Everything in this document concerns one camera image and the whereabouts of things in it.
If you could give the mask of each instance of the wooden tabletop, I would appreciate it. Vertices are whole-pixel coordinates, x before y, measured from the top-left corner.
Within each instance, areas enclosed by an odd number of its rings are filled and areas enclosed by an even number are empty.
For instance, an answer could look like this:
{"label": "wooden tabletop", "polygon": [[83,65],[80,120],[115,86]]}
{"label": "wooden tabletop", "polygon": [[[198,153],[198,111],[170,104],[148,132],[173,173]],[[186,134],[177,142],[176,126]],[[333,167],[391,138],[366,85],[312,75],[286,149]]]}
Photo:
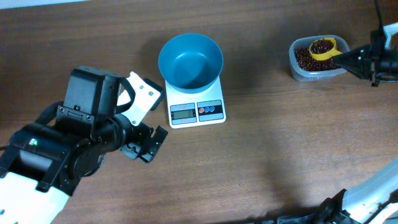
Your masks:
{"label": "wooden tabletop", "polygon": [[[381,4],[398,21],[395,0]],[[227,120],[170,128],[167,103],[145,123],[169,131],[150,164],[109,153],[54,223],[214,223],[298,212],[372,176],[398,155],[398,85],[345,73],[295,81],[288,49],[334,34],[351,49],[377,28],[373,1],[88,1],[0,11],[0,145],[63,100],[80,65],[164,86],[157,57],[186,32],[224,55]]]}

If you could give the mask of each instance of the yellow handle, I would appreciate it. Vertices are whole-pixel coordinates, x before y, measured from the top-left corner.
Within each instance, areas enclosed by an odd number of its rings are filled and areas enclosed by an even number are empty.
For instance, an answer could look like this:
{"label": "yellow handle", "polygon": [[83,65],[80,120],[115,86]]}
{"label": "yellow handle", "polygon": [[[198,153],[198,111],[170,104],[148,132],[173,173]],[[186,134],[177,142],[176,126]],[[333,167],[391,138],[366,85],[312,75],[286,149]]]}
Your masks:
{"label": "yellow handle", "polygon": [[328,60],[328,59],[332,58],[333,56],[342,54],[340,51],[337,50],[336,40],[334,38],[325,37],[325,38],[322,38],[322,39],[323,40],[330,40],[331,43],[333,44],[333,48],[331,50],[329,50],[328,52],[325,52],[325,53],[322,53],[322,54],[315,54],[315,53],[311,52],[311,47],[312,47],[312,44],[311,44],[310,48],[308,50],[310,51],[310,54],[311,54],[312,58],[314,58],[315,60]]}

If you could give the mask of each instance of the bowl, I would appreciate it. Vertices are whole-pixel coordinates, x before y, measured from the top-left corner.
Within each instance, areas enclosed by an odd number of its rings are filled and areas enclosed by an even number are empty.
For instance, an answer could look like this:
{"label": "bowl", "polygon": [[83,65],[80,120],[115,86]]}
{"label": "bowl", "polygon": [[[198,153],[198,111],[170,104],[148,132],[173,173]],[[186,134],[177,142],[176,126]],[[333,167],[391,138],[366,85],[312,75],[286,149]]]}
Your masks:
{"label": "bowl", "polygon": [[293,42],[289,49],[289,58],[290,58],[290,71],[292,72],[293,78],[300,82],[310,82],[310,81],[317,81],[317,80],[324,80],[327,78],[333,78],[339,74],[345,73],[346,70],[339,68],[334,70],[327,70],[321,72],[308,72],[300,68],[297,63],[296,56],[294,55],[294,49],[306,47],[308,48],[314,41],[325,38],[325,37],[332,37],[336,40],[337,49],[340,52],[349,52],[349,47],[347,42],[338,37],[336,35],[319,35],[313,37],[306,37],[301,38]]}
{"label": "bowl", "polygon": [[211,87],[223,64],[221,49],[201,34],[178,35],[169,40],[159,54],[160,73],[182,93],[199,93]]}

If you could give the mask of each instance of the white scale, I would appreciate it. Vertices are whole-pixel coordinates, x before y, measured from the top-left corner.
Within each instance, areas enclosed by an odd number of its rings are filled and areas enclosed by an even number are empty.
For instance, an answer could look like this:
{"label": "white scale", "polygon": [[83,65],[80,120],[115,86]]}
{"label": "white scale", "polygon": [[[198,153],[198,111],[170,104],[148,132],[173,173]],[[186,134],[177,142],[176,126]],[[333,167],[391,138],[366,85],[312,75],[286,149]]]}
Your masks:
{"label": "white scale", "polygon": [[166,82],[166,95],[172,128],[218,124],[226,119],[220,77],[200,93],[182,93]]}

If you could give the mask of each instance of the blue bowl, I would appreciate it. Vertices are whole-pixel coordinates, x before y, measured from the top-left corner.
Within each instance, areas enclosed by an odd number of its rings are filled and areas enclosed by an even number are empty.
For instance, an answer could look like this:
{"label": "blue bowl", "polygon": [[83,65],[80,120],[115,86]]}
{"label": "blue bowl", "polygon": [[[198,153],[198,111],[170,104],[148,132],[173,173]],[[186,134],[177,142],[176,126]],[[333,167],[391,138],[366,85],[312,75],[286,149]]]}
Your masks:
{"label": "blue bowl", "polygon": [[218,45],[201,34],[182,34],[169,40],[159,54],[164,79],[183,93],[199,93],[217,80],[223,69]]}

